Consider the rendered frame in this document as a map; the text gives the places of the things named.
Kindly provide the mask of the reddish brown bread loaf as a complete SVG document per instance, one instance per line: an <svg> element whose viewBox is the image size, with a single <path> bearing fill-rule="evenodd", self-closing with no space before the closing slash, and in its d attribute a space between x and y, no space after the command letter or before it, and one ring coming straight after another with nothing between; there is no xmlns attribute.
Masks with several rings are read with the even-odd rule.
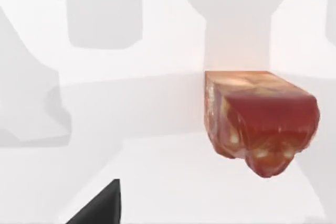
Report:
<svg viewBox="0 0 336 224"><path fill-rule="evenodd" d="M260 177L281 174L319 121L315 96L271 72L204 74L204 125L214 150L243 159Z"/></svg>

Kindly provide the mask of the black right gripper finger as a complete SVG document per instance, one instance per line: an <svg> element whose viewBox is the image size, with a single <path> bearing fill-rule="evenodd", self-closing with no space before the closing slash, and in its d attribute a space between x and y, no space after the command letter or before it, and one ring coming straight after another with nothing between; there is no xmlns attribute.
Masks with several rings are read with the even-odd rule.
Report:
<svg viewBox="0 0 336 224"><path fill-rule="evenodd" d="M120 180L114 179L66 224L120 224L120 221L121 186Z"/></svg>

